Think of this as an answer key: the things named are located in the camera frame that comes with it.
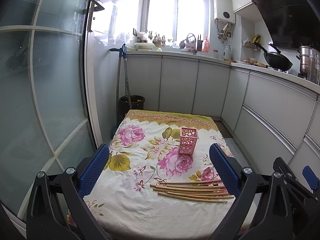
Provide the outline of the thick bamboo chopstick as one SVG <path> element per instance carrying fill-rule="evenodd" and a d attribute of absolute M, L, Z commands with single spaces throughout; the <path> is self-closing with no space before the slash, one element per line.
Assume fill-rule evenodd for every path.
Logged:
<path fill-rule="evenodd" d="M 200 184 L 217 184 L 221 183 L 221 179 L 216 180 L 196 180 L 196 181 L 186 181 L 186 182 L 161 182 L 163 185 L 200 185 Z"/>

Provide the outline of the kitchen window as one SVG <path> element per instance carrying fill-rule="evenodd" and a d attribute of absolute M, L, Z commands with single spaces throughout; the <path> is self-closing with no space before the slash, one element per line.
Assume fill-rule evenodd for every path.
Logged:
<path fill-rule="evenodd" d="M 210 37 L 211 0 L 144 0 L 141 30 L 180 42 Z"/>

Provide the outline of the pink perforated utensil holder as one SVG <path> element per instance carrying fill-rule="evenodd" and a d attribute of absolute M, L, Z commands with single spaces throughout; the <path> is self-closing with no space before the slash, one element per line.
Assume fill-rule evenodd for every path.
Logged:
<path fill-rule="evenodd" d="M 178 153 L 193 155 L 198 138 L 196 128 L 181 127 Z"/>

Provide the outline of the floral tablecloth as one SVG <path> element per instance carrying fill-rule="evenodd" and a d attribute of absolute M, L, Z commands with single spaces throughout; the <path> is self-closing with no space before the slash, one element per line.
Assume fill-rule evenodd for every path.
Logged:
<path fill-rule="evenodd" d="M 179 154 L 181 127 L 196 128 L 193 155 Z M 110 157 L 84 198 L 114 239 L 207 239 L 227 214 L 227 203 L 203 203 L 158 195 L 161 182 L 216 180 L 211 144 L 232 153 L 208 116 L 130 110 L 110 144 Z"/>

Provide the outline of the glass sliding door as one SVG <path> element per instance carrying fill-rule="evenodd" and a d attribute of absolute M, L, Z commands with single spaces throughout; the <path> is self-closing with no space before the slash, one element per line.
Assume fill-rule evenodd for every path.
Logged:
<path fill-rule="evenodd" d="M 95 145 L 84 92 L 89 0 L 1 0 L 1 202 L 25 219 L 38 172 Z"/>

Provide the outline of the black wok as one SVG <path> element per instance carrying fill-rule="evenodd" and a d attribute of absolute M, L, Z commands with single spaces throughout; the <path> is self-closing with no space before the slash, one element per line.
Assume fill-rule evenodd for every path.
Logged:
<path fill-rule="evenodd" d="M 258 48 L 264 52 L 264 58 L 268 65 L 273 69 L 279 69 L 282 72 L 286 72 L 291 69 L 293 63 L 281 53 L 281 51 L 272 43 L 268 45 L 274 48 L 276 51 L 267 51 L 262 45 L 257 42 L 253 42 Z"/>

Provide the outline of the white electric kettle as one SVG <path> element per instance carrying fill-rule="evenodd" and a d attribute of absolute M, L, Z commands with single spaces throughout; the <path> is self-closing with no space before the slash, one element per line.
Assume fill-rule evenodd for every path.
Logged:
<path fill-rule="evenodd" d="M 223 51 L 223 59 L 224 60 L 231 60 L 232 59 L 232 49 L 230 45 L 225 46 Z"/>

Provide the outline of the black trash bin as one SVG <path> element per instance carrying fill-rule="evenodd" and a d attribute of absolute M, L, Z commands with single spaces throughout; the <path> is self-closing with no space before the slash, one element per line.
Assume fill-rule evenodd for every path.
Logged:
<path fill-rule="evenodd" d="M 131 107 L 129 105 L 129 99 L 128 96 L 122 96 L 119 99 L 119 123 L 123 121 L 125 118 L 125 115 L 129 112 L 131 109 L 138 109 L 143 110 L 144 109 L 144 102 L 145 98 L 140 95 L 131 95 Z"/>

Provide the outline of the steel stock pot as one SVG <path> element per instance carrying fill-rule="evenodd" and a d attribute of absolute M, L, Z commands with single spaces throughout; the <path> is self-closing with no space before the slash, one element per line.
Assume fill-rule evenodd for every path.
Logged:
<path fill-rule="evenodd" d="M 310 46 L 300 46 L 298 51 L 299 73 L 308 81 L 319 85 L 319 51 Z"/>

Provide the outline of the white bowl on counter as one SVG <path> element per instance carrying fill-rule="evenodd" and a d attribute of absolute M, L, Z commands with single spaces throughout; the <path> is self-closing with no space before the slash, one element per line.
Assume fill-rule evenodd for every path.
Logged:
<path fill-rule="evenodd" d="M 137 42 L 134 43 L 134 46 L 138 51 L 151 51 L 155 45 L 153 43 Z"/>

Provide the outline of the white water heater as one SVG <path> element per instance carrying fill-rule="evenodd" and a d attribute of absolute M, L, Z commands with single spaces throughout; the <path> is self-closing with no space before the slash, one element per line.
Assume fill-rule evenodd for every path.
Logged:
<path fill-rule="evenodd" d="M 213 0 L 214 20 L 235 24 L 232 0 Z"/>

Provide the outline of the black range hood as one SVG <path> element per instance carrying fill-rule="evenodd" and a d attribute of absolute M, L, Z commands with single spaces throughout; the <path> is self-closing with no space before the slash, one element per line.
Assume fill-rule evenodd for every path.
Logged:
<path fill-rule="evenodd" d="M 274 45 L 319 49 L 319 19 L 307 0 L 253 0 Z"/>

